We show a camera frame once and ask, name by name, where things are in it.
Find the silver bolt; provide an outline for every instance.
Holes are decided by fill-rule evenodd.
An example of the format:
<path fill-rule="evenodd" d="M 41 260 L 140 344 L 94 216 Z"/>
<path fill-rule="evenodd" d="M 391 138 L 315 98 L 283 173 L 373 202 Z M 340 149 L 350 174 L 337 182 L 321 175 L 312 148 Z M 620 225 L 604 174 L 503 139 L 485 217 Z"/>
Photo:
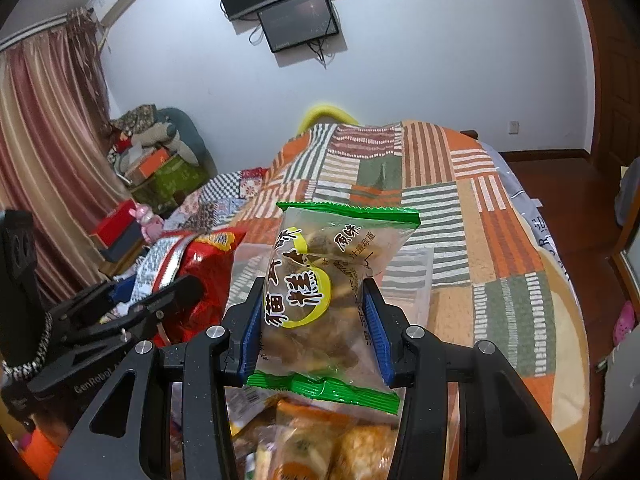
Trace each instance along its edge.
<path fill-rule="evenodd" d="M 424 329 L 419 325 L 411 325 L 407 327 L 406 334 L 411 339 L 420 339 L 421 337 L 424 337 Z"/>
<path fill-rule="evenodd" d="M 220 325 L 210 326 L 207 328 L 207 335 L 212 339 L 223 336 L 225 335 L 225 327 Z"/>
<path fill-rule="evenodd" d="M 495 345 L 491 341 L 483 339 L 478 343 L 478 350 L 483 354 L 492 354 L 495 352 Z"/>
<path fill-rule="evenodd" d="M 145 339 L 144 341 L 140 341 L 136 345 L 136 352 L 138 352 L 139 354 L 146 354 L 153 347 L 154 347 L 154 344 L 151 341 L 148 341 L 148 340 Z"/>

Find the pink shoe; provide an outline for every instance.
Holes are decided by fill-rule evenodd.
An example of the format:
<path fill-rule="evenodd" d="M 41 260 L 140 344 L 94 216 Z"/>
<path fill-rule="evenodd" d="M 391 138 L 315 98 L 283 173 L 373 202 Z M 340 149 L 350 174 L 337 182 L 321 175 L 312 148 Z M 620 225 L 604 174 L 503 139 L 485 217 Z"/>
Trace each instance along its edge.
<path fill-rule="evenodd" d="M 620 316 L 613 327 L 613 345 L 618 346 L 636 326 L 636 313 L 630 301 L 625 302 Z"/>

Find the wooden floor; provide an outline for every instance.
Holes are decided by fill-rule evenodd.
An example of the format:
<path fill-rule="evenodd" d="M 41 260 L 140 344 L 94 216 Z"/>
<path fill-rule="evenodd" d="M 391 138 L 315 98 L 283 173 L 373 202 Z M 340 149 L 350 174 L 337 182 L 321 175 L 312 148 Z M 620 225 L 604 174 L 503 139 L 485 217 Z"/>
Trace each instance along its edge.
<path fill-rule="evenodd" d="M 596 374 L 593 364 L 611 351 L 613 325 L 625 302 L 609 262 L 620 234 L 613 210 L 618 183 L 605 180 L 582 158 L 512 162 L 510 167 L 527 194 L 542 202 L 540 213 L 580 300 L 592 365 L 591 411 L 581 477 L 588 479 L 615 452 L 615 445 L 597 453 L 590 450 L 598 437 L 604 392 L 604 375 Z"/>

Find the striped blanket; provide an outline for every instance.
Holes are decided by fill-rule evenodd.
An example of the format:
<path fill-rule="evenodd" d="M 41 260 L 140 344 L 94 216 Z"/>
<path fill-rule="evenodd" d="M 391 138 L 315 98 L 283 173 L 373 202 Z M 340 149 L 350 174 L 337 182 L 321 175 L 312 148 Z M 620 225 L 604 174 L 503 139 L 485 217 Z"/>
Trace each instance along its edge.
<path fill-rule="evenodd" d="M 421 226 L 376 279 L 385 300 L 444 341 L 495 342 L 580 472 L 589 389 L 579 306 L 476 140 L 417 121 L 381 128 L 316 124 L 290 140 L 262 189 L 232 221 L 247 230 L 248 253 L 244 259 L 238 254 L 230 304 L 244 300 L 264 272 L 280 226 L 280 201 L 416 208 Z M 449 394 L 446 478 L 457 467 L 455 384 Z"/>

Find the curtain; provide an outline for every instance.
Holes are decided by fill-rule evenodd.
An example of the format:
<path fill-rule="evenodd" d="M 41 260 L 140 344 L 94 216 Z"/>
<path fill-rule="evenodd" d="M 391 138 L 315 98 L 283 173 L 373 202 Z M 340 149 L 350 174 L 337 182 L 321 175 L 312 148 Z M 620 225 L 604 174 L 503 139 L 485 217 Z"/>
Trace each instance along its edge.
<path fill-rule="evenodd" d="M 101 279 L 88 233 L 128 196 L 104 157 L 95 35 L 72 27 L 0 52 L 0 206 L 33 213 L 38 278 L 53 301 Z"/>

